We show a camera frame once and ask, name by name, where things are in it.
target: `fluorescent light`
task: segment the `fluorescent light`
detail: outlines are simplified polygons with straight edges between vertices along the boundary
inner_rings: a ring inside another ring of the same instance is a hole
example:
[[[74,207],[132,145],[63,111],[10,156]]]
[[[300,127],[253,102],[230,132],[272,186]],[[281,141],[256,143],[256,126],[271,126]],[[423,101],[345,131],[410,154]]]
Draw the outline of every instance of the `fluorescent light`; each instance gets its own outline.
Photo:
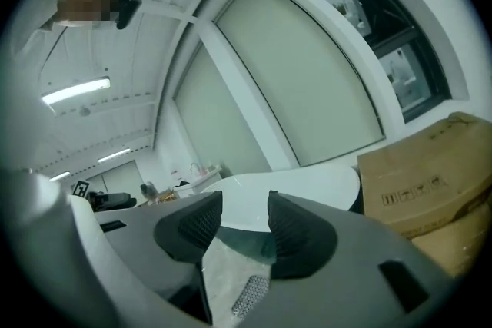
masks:
[[[123,151],[119,151],[119,152],[116,152],[116,153],[110,154],[109,156],[103,157],[102,159],[99,159],[99,160],[98,160],[98,162],[99,162],[99,163],[102,163],[103,161],[110,160],[110,159],[112,159],[113,157],[119,156],[120,154],[125,154],[125,153],[128,153],[129,151],[131,151],[131,149],[130,149],[129,147],[127,147],[126,149],[123,149]]]
[[[65,100],[66,98],[73,98],[74,96],[79,96],[80,94],[88,93],[90,91],[97,91],[98,89],[105,89],[110,87],[110,82],[108,77],[98,79],[96,81],[85,82],[84,84],[79,84],[71,86],[70,88],[61,89],[60,91],[55,91],[53,93],[47,94],[42,97],[47,105],[52,105],[58,103],[59,101]]]
[[[67,177],[68,175],[70,175],[70,173],[66,171],[63,174],[59,174],[56,177],[51,178],[50,181],[59,181],[60,179]]]

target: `roller blind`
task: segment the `roller blind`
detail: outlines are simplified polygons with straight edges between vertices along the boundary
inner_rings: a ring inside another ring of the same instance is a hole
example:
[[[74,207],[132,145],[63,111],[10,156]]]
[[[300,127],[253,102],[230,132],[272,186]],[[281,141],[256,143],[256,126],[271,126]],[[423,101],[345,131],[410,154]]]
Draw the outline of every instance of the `roller blind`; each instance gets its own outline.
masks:
[[[220,164],[224,169],[222,177],[271,170],[203,46],[192,61],[175,100],[203,165]]]
[[[234,0],[218,27],[269,103],[300,165],[383,135],[364,86],[328,34],[290,0]]]

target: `white ceiling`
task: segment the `white ceiling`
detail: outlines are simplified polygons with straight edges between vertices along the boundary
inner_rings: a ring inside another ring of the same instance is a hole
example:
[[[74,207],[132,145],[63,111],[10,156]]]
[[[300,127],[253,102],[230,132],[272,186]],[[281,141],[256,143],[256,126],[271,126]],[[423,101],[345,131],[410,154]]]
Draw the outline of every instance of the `white ceiling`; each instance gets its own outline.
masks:
[[[152,7],[191,15],[193,0],[153,1]],[[169,51],[180,24],[176,18],[149,13],[142,6],[123,31],[68,28],[46,62],[40,84],[43,92],[108,76],[111,87],[57,104],[54,132],[47,136],[35,159],[35,169],[48,176],[71,171],[84,177],[97,159],[125,147],[152,149],[156,106],[165,82]],[[81,115],[88,108],[88,116]],[[125,157],[119,159],[122,164]]]

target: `brown cardboard box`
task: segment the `brown cardboard box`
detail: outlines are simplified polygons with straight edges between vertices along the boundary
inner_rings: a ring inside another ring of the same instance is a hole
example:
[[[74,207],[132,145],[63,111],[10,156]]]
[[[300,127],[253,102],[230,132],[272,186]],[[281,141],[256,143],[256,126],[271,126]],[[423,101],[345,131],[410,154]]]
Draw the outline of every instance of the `brown cardboard box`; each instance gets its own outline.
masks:
[[[412,238],[462,217],[492,185],[492,124],[447,119],[357,158],[364,213]]]
[[[487,238],[492,222],[488,204],[438,230],[412,239],[412,243],[451,276],[466,273]]]

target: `white desk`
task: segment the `white desk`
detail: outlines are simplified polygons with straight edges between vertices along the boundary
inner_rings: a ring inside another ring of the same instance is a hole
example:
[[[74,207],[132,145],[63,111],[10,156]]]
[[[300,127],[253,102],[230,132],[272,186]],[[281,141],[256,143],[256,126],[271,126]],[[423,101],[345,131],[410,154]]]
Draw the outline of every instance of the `white desk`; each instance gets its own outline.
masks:
[[[267,212],[270,190],[349,210],[360,186],[359,176],[352,167],[322,163],[296,170],[227,177],[203,191],[222,191],[222,226],[270,232]]]
[[[205,176],[200,177],[195,181],[192,181],[190,184],[187,184],[185,186],[175,187],[174,189],[175,194],[177,194],[179,198],[185,198],[201,193],[205,188],[209,187],[210,185],[216,182],[219,182],[222,179],[221,175],[219,174],[220,170],[221,169],[217,167],[213,171],[210,171]]]

